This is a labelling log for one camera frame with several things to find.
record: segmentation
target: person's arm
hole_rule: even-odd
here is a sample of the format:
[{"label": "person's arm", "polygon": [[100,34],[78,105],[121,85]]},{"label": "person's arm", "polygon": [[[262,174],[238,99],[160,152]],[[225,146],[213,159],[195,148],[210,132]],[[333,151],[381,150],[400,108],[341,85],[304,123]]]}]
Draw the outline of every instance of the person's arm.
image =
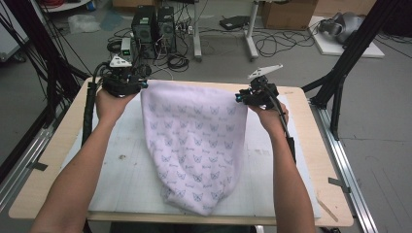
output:
[{"label": "person's arm", "polygon": [[133,97],[116,98],[105,90],[99,91],[96,97],[99,122],[79,152],[57,176],[30,232],[82,232],[110,134]]},{"label": "person's arm", "polygon": [[278,233],[315,232],[315,220],[308,192],[294,164],[279,113],[250,106],[268,132],[273,148],[273,198]]}]

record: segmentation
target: hand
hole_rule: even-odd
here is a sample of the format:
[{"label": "hand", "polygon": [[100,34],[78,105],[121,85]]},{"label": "hand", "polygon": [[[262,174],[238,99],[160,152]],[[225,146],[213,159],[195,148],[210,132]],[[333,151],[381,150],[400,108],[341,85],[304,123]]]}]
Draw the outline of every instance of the hand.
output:
[{"label": "hand", "polygon": [[136,95],[128,95],[123,98],[118,98],[111,95],[105,89],[98,91],[96,96],[96,109],[99,116],[99,123],[105,122],[115,124],[123,114],[128,102]]},{"label": "hand", "polygon": [[[286,122],[288,123],[289,111],[283,103],[281,103],[281,106],[282,106],[282,112],[285,113]],[[279,116],[279,113],[276,110],[274,109],[264,110],[258,106],[251,106],[251,105],[249,106],[249,108],[253,110],[255,113],[257,113],[260,119],[261,125],[269,133],[269,135],[272,136],[272,135],[277,135],[277,134],[282,134],[282,135],[284,134],[285,131],[282,126],[282,121]]]}]

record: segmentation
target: white cloth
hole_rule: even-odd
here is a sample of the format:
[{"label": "white cloth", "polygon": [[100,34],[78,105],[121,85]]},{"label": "white cloth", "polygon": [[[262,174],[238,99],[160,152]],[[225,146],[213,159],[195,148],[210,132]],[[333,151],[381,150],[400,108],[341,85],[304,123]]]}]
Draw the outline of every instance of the white cloth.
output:
[{"label": "white cloth", "polygon": [[236,186],[248,109],[234,93],[149,81],[141,91],[149,152],[166,203],[204,216]]}]

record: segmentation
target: floor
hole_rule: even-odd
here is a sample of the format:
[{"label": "floor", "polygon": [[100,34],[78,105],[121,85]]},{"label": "floor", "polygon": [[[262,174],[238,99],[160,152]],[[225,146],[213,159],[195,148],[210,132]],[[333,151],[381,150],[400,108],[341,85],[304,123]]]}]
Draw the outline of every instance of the floor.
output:
[{"label": "floor", "polygon": [[[129,26],[131,21],[110,9],[99,9],[93,13],[77,9],[55,15],[56,22],[64,25],[64,20],[74,14],[91,14],[102,23],[103,29],[98,32],[66,35],[86,66],[94,69],[109,55],[107,39]],[[202,18],[200,23],[219,28],[215,18]],[[260,23],[257,20],[257,27],[261,27]],[[240,33],[203,33],[201,38],[201,62],[193,59],[190,49],[190,64],[186,72],[172,72],[171,76],[162,71],[154,74],[153,78],[248,83],[247,75],[257,67],[283,63],[284,68],[268,75],[268,79],[277,85],[304,86],[327,74],[338,59],[337,56],[320,55],[316,46],[312,46],[294,47],[273,57],[261,56],[251,62]],[[412,45],[379,40],[395,50],[375,41],[385,57],[362,58],[349,74],[343,93],[339,136],[378,231],[412,232],[412,185],[409,184],[412,180],[409,172],[412,165],[412,94],[409,91],[412,86]],[[264,49],[274,51],[275,46],[267,43]],[[71,64],[84,69],[74,53],[67,47],[66,51]],[[29,62],[0,63],[0,77],[1,163],[43,110],[45,99]],[[308,92],[307,97],[314,94],[316,90]],[[8,217],[12,202],[13,198],[0,214],[0,232],[28,231],[30,220]],[[91,227],[93,232],[103,233],[109,232],[109,224],[92,222]],[[361,232],[357,223],[340,230],[344,233]],[[276,232],[276,228],[265,227],[265,232]]]}]

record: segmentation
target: cardboard box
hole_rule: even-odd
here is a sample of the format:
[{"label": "cardboard box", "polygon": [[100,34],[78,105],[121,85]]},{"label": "cardboard box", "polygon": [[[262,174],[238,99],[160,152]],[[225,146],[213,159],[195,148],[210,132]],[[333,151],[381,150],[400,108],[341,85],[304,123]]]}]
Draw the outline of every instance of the cardboard box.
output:
[{"label": "cardboard box", "polygon": [[338,12],[367,16],[375,2],[376,0],[319,0],[314,16],[333,17]]},{"label": "cardboard box", "polygon": [[262,21],[268,29],[305,30],[318,0],[291,0],[286,4],[265,3]]},{"label": "cardboard box", "polygon": [[157,6],[157,0],[113,0],[113,7],[121,11],[136,11],[139,5]]}]

